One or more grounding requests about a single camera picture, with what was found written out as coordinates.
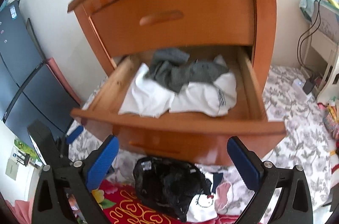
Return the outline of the black lace garment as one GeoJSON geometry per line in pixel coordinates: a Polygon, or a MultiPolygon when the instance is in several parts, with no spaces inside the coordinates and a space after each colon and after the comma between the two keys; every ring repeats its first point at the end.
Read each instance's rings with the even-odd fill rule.
{"type": "Polygon", "coordinates": [[[137,160],[133,177],[144,205],[181,222],[194,196],[211,194],[211,181],[190,162],[147,156],[137,160]]]}

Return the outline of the wooden drawer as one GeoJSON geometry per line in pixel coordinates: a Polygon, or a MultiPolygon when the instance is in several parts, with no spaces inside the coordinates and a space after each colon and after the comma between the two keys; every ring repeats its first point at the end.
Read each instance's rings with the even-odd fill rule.
{"type": "Polygon", "coordinates": [[[91,21],[113,57],[162,47],[254,42],[253,0],[119,0],[91,21]]]}
{"type": "Polygon", "coordinates": [[[236,106],[224,117],[203,113],[165,113],[159,118],[118,111],[140,65],[150,64],[153,51],[126,56],[102,86],[86,110],[75,108],[71,116],[99,140],[109,135],[122,149],[204,165],[229,166],[228,139],[237,136],[245,146],[265,156],[285,136],[281,121],[268,121],[260,87],[251,61],[239,46],[188,47],[191,59],[222,55],[237,82],[236,106]]]}

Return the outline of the grey garment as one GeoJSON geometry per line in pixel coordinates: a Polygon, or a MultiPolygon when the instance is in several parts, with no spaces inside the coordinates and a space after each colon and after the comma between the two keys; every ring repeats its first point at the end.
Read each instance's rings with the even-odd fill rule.
{"type": "Polygon", "coordinates": [[[153,54],[146,77],[160,86],[179,93],[191,82],[213,83],[219,76],[229,72],[227,66],[213,61],[194,60],[190,54],[178,48],[165,48],[153,54]]]}

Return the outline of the red floral blanket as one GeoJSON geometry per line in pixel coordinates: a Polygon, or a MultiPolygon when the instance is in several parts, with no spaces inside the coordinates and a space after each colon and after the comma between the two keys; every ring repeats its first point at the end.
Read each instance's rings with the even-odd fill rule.
{"type": "MultiPolygon", "coordinates": [[[[136,197],[135,189],[127,184],[113,184],[104,180],[92,194],[110,223],[181,223],[174,217],[144,205],[136,197]]],[[[235,223],[237,218],[236,215],[219,214],[215,220],[202,223],[235,223]]]]}

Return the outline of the dark blue wardrobe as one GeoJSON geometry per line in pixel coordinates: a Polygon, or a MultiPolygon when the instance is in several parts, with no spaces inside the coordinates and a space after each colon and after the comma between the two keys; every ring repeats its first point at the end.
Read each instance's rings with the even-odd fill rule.
{"type": "Polygon", "coordinates": [[[77,106],[48,67],[19,1],[9,3],[1,10],[1,121],[31,145],[27,127],[34,120],[59,138],[67,133],[73,122],[70,111],[77,106]]]}

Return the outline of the pink cloth bottom left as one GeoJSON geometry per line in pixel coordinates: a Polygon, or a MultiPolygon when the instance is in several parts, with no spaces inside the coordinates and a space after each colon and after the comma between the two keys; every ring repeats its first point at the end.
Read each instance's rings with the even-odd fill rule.
{"type": "Polygon", "coordinates": [[[15,200],[14,206],[8,200],[5,202],[20,224],[32,223],[33,200],[15,200]]]}

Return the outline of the pink board by wardrobe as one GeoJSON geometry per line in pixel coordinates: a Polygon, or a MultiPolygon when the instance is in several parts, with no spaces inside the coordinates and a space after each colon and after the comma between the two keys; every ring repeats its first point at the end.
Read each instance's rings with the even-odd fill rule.
{"type": "Polygon", "coordinates": [[[81,104],[81,99],[77,96],[77,94],[74,92],[73,88],[70,86],[68,81],[63,76],[63,73],[59,69],[59,66],[57,65],[54,58],[47,59],[47,65],[54,74],[54,76],[58,79],[58,81],[61,83],[61,85],[65,88],[65,90],[70,94],[70,96],[78,103],[81,104]]]}

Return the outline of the white hello kitty garment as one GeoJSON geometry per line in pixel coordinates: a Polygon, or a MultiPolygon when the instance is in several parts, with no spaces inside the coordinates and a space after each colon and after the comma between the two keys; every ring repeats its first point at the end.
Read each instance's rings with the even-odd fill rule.
{"type": "Polygon", "coordinates": [[[228,205],[228,191],[231,184],[224,179],[223,173],[206,172],[205,178],[210,184],[210,195],[196,194],[187,211],[187,222],[202,223],[215,220],[228,205]]]}

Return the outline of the pile of colourful items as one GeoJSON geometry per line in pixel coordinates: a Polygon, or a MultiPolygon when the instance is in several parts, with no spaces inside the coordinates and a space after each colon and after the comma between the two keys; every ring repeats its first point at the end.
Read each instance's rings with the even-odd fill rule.
{"type": "Polygon", "coordinates": [[[336,142],[334,153],[338,155],[338,98],[330,99],[326,104],[318,103],[323,114],[323,123],[332,139],[336,142]]]}

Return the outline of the black charger plug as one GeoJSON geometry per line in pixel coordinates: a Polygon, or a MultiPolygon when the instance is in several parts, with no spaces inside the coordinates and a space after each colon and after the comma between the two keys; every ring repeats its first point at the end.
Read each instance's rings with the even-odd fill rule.
{"type": "Polygon", "coordinates": [[[314,89],[315,86],[315,75],[311,75],[308,79],[306,79],[304,86],[303,86],[303,91],[306,95],[310,94],[312,90],[314,89]]]}

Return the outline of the white power strip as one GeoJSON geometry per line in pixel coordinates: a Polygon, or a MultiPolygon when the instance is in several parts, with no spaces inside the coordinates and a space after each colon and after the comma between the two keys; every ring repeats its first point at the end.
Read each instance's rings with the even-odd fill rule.
{"type": "Polygon", "coordinates": [[[292,88],[294,89],[296,99],[300,102],[307,102],[312,97],[312,92],[306,94],[303,87],[304,83],[299,78],[293,80],[292,88]]]}

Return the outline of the white garment in drawer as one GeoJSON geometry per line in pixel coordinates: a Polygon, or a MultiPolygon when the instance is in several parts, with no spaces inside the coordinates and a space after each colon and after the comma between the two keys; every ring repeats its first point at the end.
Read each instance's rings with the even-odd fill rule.
{"type": "Polygon", "coordinates": [[[236,77],[233,72],[220,75],[213,83],[191,82],[176,94],[146,77],[147,64],[137,70],[119,115],[132,113],[158,118],[166,112],[201,112],[210,117],[225,116],[237,103],[236,77]]]}

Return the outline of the white side shelf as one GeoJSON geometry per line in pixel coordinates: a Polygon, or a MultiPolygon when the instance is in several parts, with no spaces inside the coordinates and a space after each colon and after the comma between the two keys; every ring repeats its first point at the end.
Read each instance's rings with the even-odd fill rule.
{"type": "Polygon", "coordinates": [[[326,104],[338,98],[338,8],[328,0],[318,0],[300,44],[306,46],[301,70],[305,77],[315,75],[317,102],[326,104]]]}

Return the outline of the wooden nightstand cabinet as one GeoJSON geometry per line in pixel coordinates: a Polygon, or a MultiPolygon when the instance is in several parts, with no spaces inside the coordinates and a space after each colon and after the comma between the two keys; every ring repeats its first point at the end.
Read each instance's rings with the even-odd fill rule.
{"type": "Polygon", "coordinates": [[[107,74],[114,57],[171,46],[249,46],[264,86],[276,34],[276,0],[73,0],[68,5],[107,74]]]}

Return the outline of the teal cloth on shelf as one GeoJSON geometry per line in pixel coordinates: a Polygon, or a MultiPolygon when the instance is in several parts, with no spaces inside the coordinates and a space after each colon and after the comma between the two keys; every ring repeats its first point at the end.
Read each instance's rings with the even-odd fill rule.
{"type": "Polygon", "coordinates": [[[300,0],[299,9],[308,22],[312,22],[314,5],[318,0],[300,0]]]}

